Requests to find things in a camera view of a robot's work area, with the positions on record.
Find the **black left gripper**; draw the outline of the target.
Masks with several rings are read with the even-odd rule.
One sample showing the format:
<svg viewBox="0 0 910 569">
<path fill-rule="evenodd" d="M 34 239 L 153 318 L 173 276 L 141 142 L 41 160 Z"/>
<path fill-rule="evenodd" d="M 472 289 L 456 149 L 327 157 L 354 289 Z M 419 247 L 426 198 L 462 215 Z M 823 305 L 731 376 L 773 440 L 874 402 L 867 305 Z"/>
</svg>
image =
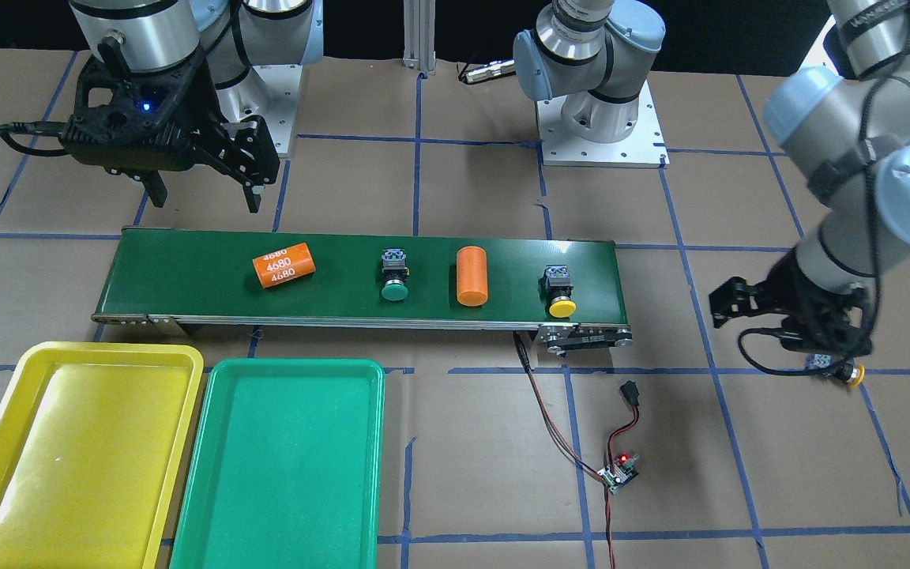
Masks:
<svg viewBox="0 0 910 569">
<path fill-rule="evenodd" d="M 783 317 L 776 327 L 751 327 L 738 335 L 771 337 L 788 352 L 830 356 L 869 356 L 873 352 L 873 303 L 863 285 L 846 294 L 813 284 L 792 253 L 774 264 L 765 280 L 748 284 L 730 277 L 710 294 L 710 314 L 718 329 L 737 318 Z"/>
</svg>

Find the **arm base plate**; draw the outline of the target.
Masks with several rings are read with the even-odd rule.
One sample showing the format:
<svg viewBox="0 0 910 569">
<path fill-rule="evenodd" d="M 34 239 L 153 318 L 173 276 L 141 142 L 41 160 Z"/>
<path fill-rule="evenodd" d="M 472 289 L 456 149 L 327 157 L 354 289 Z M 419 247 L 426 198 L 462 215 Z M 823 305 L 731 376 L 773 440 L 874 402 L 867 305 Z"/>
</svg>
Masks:
<svg viewBox="0 0 910 569">
<path fill-rule="evenodd" d="M 289 158 L 299 121 L 304 71 L 300 65 L 253 67 L 238 84 L 216 91 L 221 111 L 232 122 L 263 116 L 278 155 Z"/>
<path fill-rule="evenodd" d="M 660 168 L 671 164 L 646 81 L 636 100 L 610 104 L 581 92 L 536 104 L 543 163 L 552 167 Z"/>
</svg>

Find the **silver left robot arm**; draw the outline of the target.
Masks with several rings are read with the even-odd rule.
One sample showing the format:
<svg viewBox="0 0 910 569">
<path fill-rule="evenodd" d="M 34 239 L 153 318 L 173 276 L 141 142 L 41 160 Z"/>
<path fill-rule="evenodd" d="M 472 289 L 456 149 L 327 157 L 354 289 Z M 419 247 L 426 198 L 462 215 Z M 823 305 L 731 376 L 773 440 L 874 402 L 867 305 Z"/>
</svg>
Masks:
<svg viewBox="0 0 910 569">
<path fill-rule="evenodd" d="M 789 352 L 863 356 L 882 277 L 910 257 L 910 1 L 830 1 L 855 79 L 827 67 L 791 75 L 763 122 L 806 178 L 825 219 L 764 281 L 731 277 L 709 296 L 714 327 L 781 315 L 745 335 Z M 664 46 L 664 19 L 639 1 L 552 1 L 513 41 L 521 90 L 561 98 L 561 119 L 593 143 L 624 140 Z"/>
</svg>

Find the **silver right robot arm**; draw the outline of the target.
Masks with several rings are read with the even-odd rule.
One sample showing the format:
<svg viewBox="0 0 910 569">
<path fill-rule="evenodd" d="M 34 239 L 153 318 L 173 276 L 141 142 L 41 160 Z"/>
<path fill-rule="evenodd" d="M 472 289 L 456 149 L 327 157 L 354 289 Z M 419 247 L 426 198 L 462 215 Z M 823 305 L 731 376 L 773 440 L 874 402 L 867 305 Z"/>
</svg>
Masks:
<svg viewBox="0 0 910 569">
<path fill-rule="evenodd" d="M 251 213 L 280 171 L 278 97 L 264 66 L 324 57 L 322 1 L 72 1 L 91 55 L 58 134 L 81 164 L 123 175 L 161 208 L 161 173 L 203 165 L 242 188 Z"/>
</svg>

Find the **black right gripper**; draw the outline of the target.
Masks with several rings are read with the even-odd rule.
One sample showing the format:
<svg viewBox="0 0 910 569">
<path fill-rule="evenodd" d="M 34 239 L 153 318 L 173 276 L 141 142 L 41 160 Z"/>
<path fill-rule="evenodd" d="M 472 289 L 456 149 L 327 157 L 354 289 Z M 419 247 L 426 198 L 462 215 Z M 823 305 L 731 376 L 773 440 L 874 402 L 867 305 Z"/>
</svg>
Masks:
<svg viewBox="0 0 910 569">
<path fill-rule="evenodd" d="M 249 212 L 259 213 L 263 188 L 275 183 L 280 167 L 266 119 L 253 113 L 228 120 L 206 71 L 180 71 L 179 82 L 186 108 L 179 125 L 189 133 L 194 159 L 238 181 Z M 167 187 L 159 172 L 145 173 L 145 192 L 155 208 L 163 208 Z"/>
</svg>

